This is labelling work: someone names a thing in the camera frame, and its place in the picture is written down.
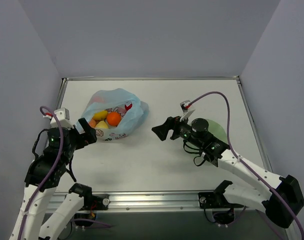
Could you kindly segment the fake pink peach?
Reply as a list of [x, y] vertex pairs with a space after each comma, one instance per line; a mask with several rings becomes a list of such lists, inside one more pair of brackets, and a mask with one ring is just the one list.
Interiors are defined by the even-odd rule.
[[97, 125], [97, 122], [94, 119], [91, 119], [88, 124], [90, 127], [95, 128]]

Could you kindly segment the fake yellow mango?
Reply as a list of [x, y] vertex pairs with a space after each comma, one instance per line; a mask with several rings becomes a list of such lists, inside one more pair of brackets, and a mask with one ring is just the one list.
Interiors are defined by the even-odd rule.
[[95, 121], [104, 121], [107, 116], [108, 116], [109, 112], [107, 110], [103, 110], [103, 111], [100, 111], [100, 112], [97, 112], [93, 115], [92, 119], [95, 120]]

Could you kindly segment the fake orange fruit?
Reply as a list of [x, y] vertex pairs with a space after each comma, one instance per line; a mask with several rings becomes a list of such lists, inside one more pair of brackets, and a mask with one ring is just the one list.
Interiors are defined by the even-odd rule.
[[107, 123], [113, 127], [117, 127], [121, 120], [122, 116], [116, 111], [110, 112], [106, 117]]

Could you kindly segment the light blue plastic bag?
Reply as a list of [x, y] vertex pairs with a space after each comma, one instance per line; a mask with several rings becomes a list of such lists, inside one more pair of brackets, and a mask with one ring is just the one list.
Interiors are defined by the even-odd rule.
[[122, 88], [99, 90], [92, 95], [81, 117], [95, 130], [98, 141], [125, 138], [147, 118], [149, 106]]

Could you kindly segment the fake yellow pear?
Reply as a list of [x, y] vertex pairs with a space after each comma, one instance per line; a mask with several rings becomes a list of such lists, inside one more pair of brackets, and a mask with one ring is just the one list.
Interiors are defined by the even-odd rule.
[[109, 129], [109, 126], [104, 120], [102, 120], [102, 121], [99, 121], [94, 128], [95, 129]]

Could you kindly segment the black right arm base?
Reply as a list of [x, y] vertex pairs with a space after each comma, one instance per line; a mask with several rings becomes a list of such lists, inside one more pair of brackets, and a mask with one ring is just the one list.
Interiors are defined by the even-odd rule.
[[213, 191], [198, 193], [199, 207], [205, 209], [230, 209], [233, 204], [229, 203], [222, 193], [214, 193]]

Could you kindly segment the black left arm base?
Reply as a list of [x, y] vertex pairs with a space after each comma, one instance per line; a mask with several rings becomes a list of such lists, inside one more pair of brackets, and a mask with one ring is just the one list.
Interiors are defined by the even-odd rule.
[[83, 210], [87, 211], [106, 211], [109, 208], [109, 194], [88, 194], [84, 197]]

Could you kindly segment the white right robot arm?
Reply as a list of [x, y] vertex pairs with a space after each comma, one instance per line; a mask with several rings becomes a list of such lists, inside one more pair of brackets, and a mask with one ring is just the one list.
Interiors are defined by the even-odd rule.
[[239, 187], [224, 180], [214, 190], [214, 200], [219, 206], [243, 205], [265, 213], [278, 227], [287, 229], [304, 206], [304, 197], [299, 181], [270, 172], [236, 153], [228, 145], [227, 134], [217, 122], [196, 118], [191, 123], [180, 117], [168, 117], [151, 129], [161, 141], [173, 131], [171, 140], [182, 138], [195, 147], [202, 162], [237, 176], [252, 188]]

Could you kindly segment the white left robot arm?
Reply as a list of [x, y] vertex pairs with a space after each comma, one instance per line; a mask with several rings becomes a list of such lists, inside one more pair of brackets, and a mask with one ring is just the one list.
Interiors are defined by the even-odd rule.
[[44, 129], [48, 145], [28, 168], [24, 193], [11, 240], [56, 240], [79, 210], [88, 210], [95, 197], [91, 187], [74, 182], [64, 195], [57, 188], [70, 168], [77, 150], [96, 142], [95, 130], [80, 118], [79, 132], [65, 117], [52, 117], [51, 127]]

